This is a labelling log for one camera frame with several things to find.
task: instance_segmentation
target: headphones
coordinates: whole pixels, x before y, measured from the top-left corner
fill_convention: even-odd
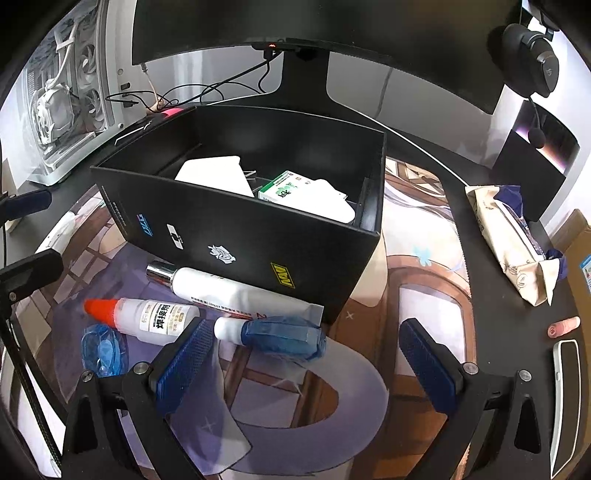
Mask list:
[[[534,32],[521,24],[510,24],[502,32],[493,31],[489,38],[489,51],[495,64],[503,72],[505,84],[517,95],[528,98],[538,93],[548,96],[558,83],[558,57],[550,42],[540,32]],[[535,148],[542,148],[545,136],[541,130],[540,117],[534,102],[537,128],[528,133]]]

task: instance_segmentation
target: white bottle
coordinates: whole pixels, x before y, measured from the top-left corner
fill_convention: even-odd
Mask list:
[[[84,302],[84,310],[96,320],[126,335],[155,345],[173,343],[195,317],[199,307],[156,300],[98,300]]]
[[[324,307],[246,285],[209,273],[153,261],[146,269],[148,278],[169,287],[182,299],[228,312],[245,320],[271,316],[298,316],[319,325]]]

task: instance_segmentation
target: black desk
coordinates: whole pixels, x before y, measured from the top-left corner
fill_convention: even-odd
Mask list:
[[[412,135],[407,136],[444,162],[468,184],[486,185],[491,182],[490,171],[487,168],[472,163],[438,145]],[[482,238],[472,208],[467,201],[464,185],[442,166],[392,134],[389,134],[388,137],[388,156],[427,169],[437,175],[443,183],[456,221],[470,277],[478,364],[486,372],[510,376],[520,369],[528,370],[540,389],[537,405],[547,418],[547,434],[551,436],[554,423],[554,380],[551,351],[555,342],[547,337],[546,330],[550,323],[577,314],[567,281],[562,281],[557,285],[552,306],[544,303],[538,307],[532,307],[526,303],[506,279],[493,253]],[[32,254],[61,216],[92,186],[89,166],[97,161],[98,159],[94,155],[90,155],[79,164],[69,178],[62,184],[51,188],[53,203],[48,210],[23,219],[13,233],[8,235],[9,262]],[[35,188],[32,184],[26,184],[21,191],[26,192]],[[549,240],[543,227],[539,223],[534,223],[531,225],[531,230],[542,248],[546,249],[549,246]],[[20,337],[21,345],[25,344],[18,328],[17,335]],[[582,358],[586,359],[580,329],[564,338],[576,338]],[[32,358],[30,352],[28,355],[25,352],[25,356],[29,359]],[[41,376],[37,368],[33,368],[33,371],[36,377]],[[583,378],[587,378],[586,360],[583,361],[582,375]],[[42,378],[37,378],[37,382],[41,384],[46,395],[51,394],[48,386],[44,388]],[[587,418],[588,392],[586,392],[586,387],[587,382],[584,381],[581,424],[585,424]],[[56,406],[57,399],[52,401],[49,398],[49,400]],[[58,410],[61,411],[58,411],[58,415],[61,416],[65,413],[65,409],[63,406],[59,407],[61,408]],[[489,421],[490,416],[484,418],[476,432],[470,451],[469,466],[476,457],[478,446],[482,444],[485,427]],[[579,442],[582,441],[582,437],[582,435],[579,436]]]

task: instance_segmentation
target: metal screw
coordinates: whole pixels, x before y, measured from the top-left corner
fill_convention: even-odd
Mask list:
[[[464,372],[469,375],[476,375],[478,373],[478,365],[473,364],[472,362],[466,362],[462,367],[464,368]]]
[[[140,362],[138,364],[135,364],[134,365],[134,374],[143,375],[144,373],[146,373],[148,371],[148,368],[150,368],[150,364],[147,364],[146,362]]]
[[[89,382],[93,376],[94,373],[91,370],[85,370],[84,372],[82,372],[81,379],[83,382]]]
[[[524,382],[528,382],[531,380],[531,374],[527,370],[519,370],[519,377]]]

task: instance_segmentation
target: anime mousepad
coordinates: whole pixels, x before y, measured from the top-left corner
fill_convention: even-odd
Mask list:
[[[171,415],[179,442],[208,478],[403,478],[443,425],[445,416],[433,410],[398,347],[398,327],[416,317],[460,362],[476,362],[462,247],[436,176],[387,158],[385,179],[380,242],[327,331],[326,355],[297,365],[216,342]],[[146,279],[154,257],[124,241],[97,188],[67,215],[74,232],[62,278],[17,309],[62,400],[82,373],[80,338],[93,323],[82,309],[86,298],[185,303]],[[206,311],[207,318],[219,316]],[[127,341],[129,365],[151,361],[161,348]],[[138,463],[151,468],[129,416],[122,424]]]

